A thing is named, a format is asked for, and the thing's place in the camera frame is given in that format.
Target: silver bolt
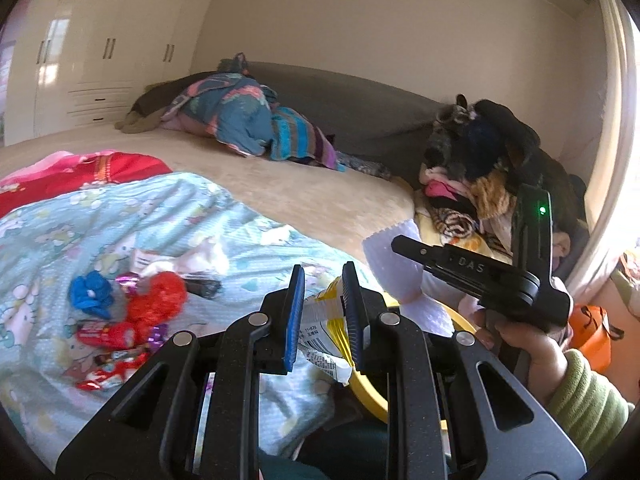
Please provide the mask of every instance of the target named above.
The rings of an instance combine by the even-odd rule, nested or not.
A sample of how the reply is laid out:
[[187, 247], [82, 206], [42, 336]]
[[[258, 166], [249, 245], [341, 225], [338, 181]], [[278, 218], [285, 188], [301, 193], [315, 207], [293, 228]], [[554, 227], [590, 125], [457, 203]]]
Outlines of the silver bolt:
[[249, 323], [252, 324], [253, 326], [265, 325], [267, 324], [268, 320], [269, 320], [269, 316], [261, 312], [254, 312], [249, 316]]
[[385, 312], [384, 314], [380, 314], [380, 321], [385, 325], [393, 326], [400, 323], [400, 316], [394, 312]]
[[456, 341], [459, 342], [462, 346], [471, 346], [476, 342], [476, 338], [469, 332], [458, 332], [456, 334]]
[[174, 345], [176, 346], [187, 346], [191, 340], [193, 340], [193, 336], [189, 332], [178, 332], [174, 335]]

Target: red pom pom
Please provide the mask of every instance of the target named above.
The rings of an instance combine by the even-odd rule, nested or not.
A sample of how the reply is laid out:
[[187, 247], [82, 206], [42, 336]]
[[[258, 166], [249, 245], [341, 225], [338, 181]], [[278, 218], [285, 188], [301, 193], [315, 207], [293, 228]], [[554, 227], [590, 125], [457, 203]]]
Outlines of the red pom pom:
[[177, 316], [187, 300], [184, 281], [174, 272], [160, 272], [149, 281], [149, 293], [134, 296], [127, 305], [127, 321], [136, 327], [136, 343], [146, 341], [149, 329]]

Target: orange gift bag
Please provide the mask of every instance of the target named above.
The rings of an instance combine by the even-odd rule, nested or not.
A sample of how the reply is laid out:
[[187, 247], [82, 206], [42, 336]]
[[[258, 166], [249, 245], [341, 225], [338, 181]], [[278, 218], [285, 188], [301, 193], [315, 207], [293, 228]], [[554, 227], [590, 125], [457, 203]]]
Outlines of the orange gift bag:
[[624, 331], [610, 325], [607, 311], [595, 305], [576, 305], [569, 325], [574, 330], [571, 348], [587, 358], [591, 370], [603, 373], [611, 363], [611, 341], [619, 341]]

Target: wardrobe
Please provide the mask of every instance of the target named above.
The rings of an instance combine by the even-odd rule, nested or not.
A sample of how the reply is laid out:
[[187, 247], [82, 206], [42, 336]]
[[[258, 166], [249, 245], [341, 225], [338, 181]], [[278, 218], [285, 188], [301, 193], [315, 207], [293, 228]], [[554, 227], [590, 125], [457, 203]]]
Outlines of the wardrobe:
[[5, 144], [117, 121], [190, 72], [210, 0], [31, 0], [8, 79]]

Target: curtain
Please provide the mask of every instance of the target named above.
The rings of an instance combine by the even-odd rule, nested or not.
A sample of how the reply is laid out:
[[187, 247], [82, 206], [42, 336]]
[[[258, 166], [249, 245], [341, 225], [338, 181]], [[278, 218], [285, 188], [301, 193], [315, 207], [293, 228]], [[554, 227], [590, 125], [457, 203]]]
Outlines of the curtain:
[[640, 235], [640, 136], [634, 135], [639, 35], [620, 0], [600, 0], [600, 7], [607, 47], [607, 95], [600, 145], [584, 198], [591, 238], [566, 281], [577, 303], [591, 300], [620, 254]]

